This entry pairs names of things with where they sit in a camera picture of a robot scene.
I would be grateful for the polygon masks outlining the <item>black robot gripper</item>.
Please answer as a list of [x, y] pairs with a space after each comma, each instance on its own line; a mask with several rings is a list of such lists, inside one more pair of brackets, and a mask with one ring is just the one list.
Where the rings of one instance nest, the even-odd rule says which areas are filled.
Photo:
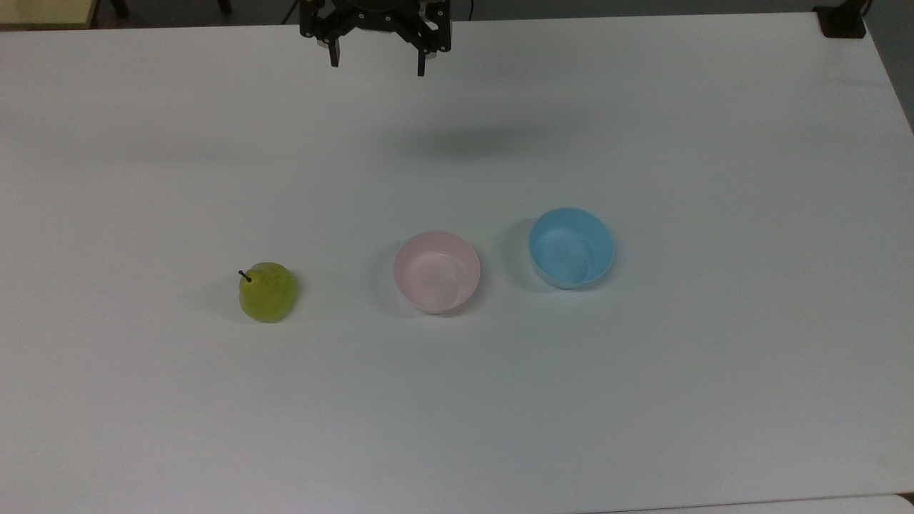
[[339, 68], [339, 39], [355, 29], [396, 34], [417, 49], [417, 76], [428, 61], [453, 46], [450, 1], [301, 1], [300, 34], [328, 50]]

